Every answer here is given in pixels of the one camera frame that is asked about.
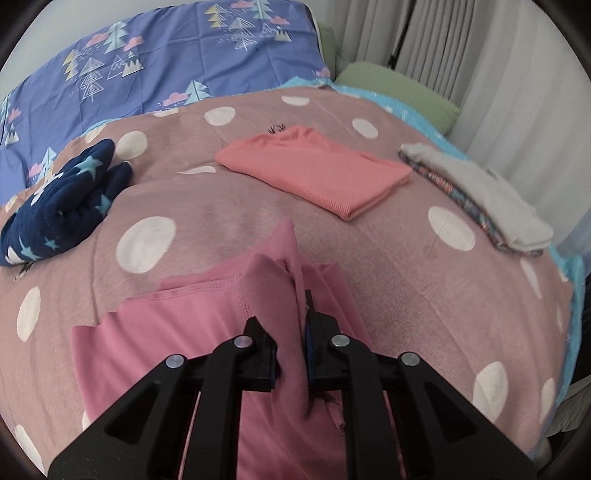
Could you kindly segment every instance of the white curtain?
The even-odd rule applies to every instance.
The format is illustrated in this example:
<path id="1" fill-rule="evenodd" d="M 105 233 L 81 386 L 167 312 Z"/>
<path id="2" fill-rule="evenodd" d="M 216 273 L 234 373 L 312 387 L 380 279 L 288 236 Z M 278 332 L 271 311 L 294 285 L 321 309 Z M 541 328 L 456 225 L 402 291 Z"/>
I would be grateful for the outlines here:
<path id="1" fill-rule="evenodd" d="M 495 0 L 461 107 L 450 140 L 508 179 L 554 227 L 560 250 L 587 252 L 591 82 L 532 0 Z"/>
<path id="2" fill-rule="evenodd" d="M 358 60 L 386 65 L 410 4 L 410 0 L 330 0 L 329 24 L 339 46 L 337 71 Z"/>
<path id="3" fill-rule="evenodd" d="M 491 24 L 491 0 L 418 0 L 396 71 L 460 103 Z"/>

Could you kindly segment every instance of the bed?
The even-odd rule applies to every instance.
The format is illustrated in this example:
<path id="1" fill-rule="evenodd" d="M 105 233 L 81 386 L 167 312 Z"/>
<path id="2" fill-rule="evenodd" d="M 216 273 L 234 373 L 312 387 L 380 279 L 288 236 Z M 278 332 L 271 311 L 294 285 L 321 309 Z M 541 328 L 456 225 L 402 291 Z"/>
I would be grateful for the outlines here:
<path id="1" fill-rule="evenodd" d="M 344 223 L 213 162 L 232 141 L 278 125 L 313 127 L 392 160 L 405 142 L 464 157 L 412 108 L 329 77 L 304 5 L 219 1 L 117 20 L 6 97 L 2 224 L 102 139 L 115 142 L 115 162 L 134 168 L 89 239 L 28 271 L 0 271 L 0 414 L 39 471 L 100 413 L 89 415 L 79 394 L 70 329 L 243 253 L 285 217 L 306 256 L 341 265 L 376 351 L 419 352 L 534 454 L 570 382 L 571 264 L 554 251 L 495 250 L 419 176 Z M 145 255 L 121 253 L 130 249 Z"/>

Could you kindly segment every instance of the green pillow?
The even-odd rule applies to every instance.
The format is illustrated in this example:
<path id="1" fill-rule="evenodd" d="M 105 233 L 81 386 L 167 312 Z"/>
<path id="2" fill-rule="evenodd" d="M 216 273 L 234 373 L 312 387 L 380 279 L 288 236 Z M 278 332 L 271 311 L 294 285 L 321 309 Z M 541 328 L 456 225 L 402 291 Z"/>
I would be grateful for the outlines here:
<path id="1" fill-rule="evenodd" d="M 335 78 L 336 72 L 336 39 L 335 31 L 332 27 L 318 22 L 318 30 L 320 34 L 320 42 L 322 43 L 322 56 L 324 63 L 330 70 L 330 77 Z"/>
<path id="2" fill-rule="evenodd" d="M 450 131 L 460 115 L 460 109 L 438 93 L 401 73 L 374 63 L 351 63 L 335 83 L 371 90 L 400 100 L 429 120 L 443 135 Z"/>

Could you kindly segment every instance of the clothing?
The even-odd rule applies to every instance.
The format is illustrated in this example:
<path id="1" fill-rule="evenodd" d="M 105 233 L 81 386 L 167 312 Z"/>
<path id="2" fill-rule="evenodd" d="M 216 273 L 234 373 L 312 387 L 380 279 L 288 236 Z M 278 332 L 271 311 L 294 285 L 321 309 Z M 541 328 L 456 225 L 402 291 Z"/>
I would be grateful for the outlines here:
<path id="1" fill-rule="evenodd" d="M 345 480 L 342 406 L 331 395 L 309 396 L 302 351 L 305 289 L 343 333 L 371 346 L 339 266 L 307 262 L 292 221 L 283 220 L 252 252 L 161 288 L 124 301 L 97 327 L 72 328 L 76 379 L 90 419 L 168 355 L 210 353 L 256 316 L 277 343 L 281 373 L 271 394 L 243 395 L 238 478 Z"/>
<path id="2" fill-rule="evenodd" d="M 343 220 L 379 203 L 411 173 L 406 165 L 351 150 L 300 125 L 238 140 L 215 158 L 230 170 L 297 195 Z"/>
<path id="3" fill-rule="evenodd" d="M 102 140 L 47 179 L 2 228 L 0 265 L 50 258 L 88 238 L 133 174 L 129 163 L 107 170 L 114 152 Z"/>
<path id="4" fill-rule="evenodd" d="M 486 236 L 491 241 L 492 245 L 503 253 L 515 253 L 520 254 L 524 257 L 539 257 L 543 250 L 532 250 L 531 252 L 519 252 L 513 250 L 505 243 L 505 239 L 502 234 L 489 218 L 489 216 L 483 212 L 478 205 L 476 205 L 466 194 L 458 189 L 451 182 L 444 179 L 441 175 L 438 175 L 433 170 L 417 163 L 408 158 L 404 153 L 399 153 L 402 161 L 408 163 L 414 171 L 416 171 L 422 177 L 425 177 L 435 186 L 437 186 L 442 192 L 444 192 L 449 198 L 451 198 L 458 206 L 460 206 L 464 212 L 466 212 L 472 220 L 474 220 L 480 229 L 486 233 Z"/>
<path id="5" fill-rule="evenodd" d="M 495 172 L 485 172 L 473 162 L 458 160 L 424 144 L 403 144 L 400 151 L 465 192 L 491 218 L 510 248 L 531 252 L 550 246 L 552 227 Z"/>

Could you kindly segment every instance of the pink garment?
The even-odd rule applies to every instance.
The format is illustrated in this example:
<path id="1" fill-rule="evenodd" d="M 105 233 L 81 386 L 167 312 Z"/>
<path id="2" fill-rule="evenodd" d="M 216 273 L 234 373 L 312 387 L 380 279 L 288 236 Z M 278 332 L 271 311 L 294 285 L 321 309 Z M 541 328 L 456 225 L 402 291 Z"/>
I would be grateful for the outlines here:
<path id="1" fill-rule="evenodd" d="M 237 140 L 216 161 L 272 187 L 352 220 L 376 205 L 412 169 L 344 147 L 312 128 L 296 125 L 276 134 Z"/>
<path id="2" fill-rule="evenodd" d="M 271 394 L 243 396 L 238 478 L 345 479 L 342 406 L 337 398 L 310 398 L 301 347 L 305 289 L 342 332 L 371 345 L 340 267 L 307 262 L 292 221 L 283 220 L 252 252 L 162 287 L 125 300 L 97 327 L 72 328 L 74 369 L 90 419 L 166 356 L 210 353 L 254 315 L 277 342 L 281 375 Z"/>

